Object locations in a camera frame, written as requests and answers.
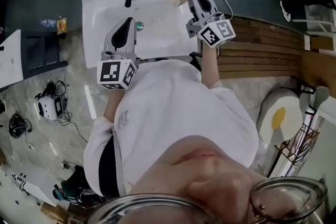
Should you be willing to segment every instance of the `sink basin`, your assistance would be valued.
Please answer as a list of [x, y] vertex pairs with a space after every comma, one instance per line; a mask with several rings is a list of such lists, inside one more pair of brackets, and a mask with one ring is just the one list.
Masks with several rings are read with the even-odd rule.
[[185, 24], [193, 16], [188, 3], [174, 7], [172, 0], [82, 0], [83, 42], [87, 68], [96, 67], [106, 34], [122, 19], [133, 17], [144, 24], [136, 34], [134, 52], [142, 59], [186, 56], [197, 51]]

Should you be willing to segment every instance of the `shoe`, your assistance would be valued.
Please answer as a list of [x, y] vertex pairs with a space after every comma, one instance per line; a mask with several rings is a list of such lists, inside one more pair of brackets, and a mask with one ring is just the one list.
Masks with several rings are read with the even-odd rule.
[[284, 7], [282, 6], [282, 0], [280, 1], [280, 7], [281, 7], [281, 10], [282, 10], [282, 14], [285, 18], [286, 21], [290, 22], [291, 21], [291, 15], [290, 13], [287, 13], [284, 9]]
[[3, 111], [3, 112], [6, 112], [7, 111], [7, 106], [6, 106], [6, 100], [5, 100], [5, 98], [1, 98], [0, 99], [0, 105], [1, 104], [3, 104], [4, 105], [4, 108], [5, 108], [5, 110]]

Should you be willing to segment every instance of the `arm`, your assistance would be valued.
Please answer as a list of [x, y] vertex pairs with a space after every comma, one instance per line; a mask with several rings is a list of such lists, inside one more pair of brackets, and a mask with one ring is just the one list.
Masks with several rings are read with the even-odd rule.
[[210, 48], [203, 43], [201, 82], [210, 89], [217, 81], [219, 81], [219, 73], [216, 48]]
[[105, 109], [104, 117], [110, 121], [114, 122], [115, 112], [117, 110], [117, 107], [124, 96], [125, 91], [123, 90], [113, 90], [110, 93], [109, 101], [107, 102], [107, 106]]

